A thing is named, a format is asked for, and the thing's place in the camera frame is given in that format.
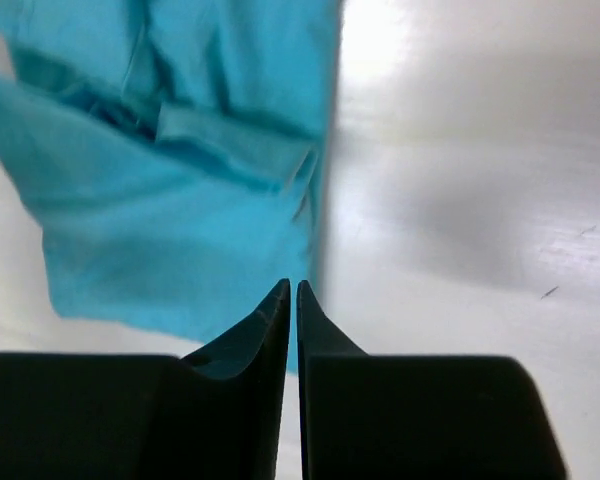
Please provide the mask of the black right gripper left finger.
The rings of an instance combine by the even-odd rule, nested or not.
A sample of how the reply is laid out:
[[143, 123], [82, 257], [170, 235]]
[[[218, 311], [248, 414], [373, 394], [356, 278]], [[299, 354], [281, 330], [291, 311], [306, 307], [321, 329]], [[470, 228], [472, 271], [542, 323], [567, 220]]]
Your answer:
[[291, 291], [185, 357], [0, 352], [0, 479], [271, 479]]

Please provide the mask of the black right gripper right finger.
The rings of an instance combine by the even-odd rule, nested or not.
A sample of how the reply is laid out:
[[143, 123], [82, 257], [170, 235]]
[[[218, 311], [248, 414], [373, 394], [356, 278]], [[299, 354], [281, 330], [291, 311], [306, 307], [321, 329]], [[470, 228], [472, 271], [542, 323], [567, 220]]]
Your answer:
[[371, 355], [297, 296], [307, 479], [564, 479], [536, 384], [506, 356]]

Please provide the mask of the light blue t shirt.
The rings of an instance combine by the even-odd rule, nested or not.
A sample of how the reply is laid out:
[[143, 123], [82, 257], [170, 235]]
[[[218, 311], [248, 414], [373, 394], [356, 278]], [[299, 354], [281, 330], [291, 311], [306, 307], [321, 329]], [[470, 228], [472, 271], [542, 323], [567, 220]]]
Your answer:
[[50, 302], [208, 342], [313, 276], [335, 1], [0, 1], [0, 163]]

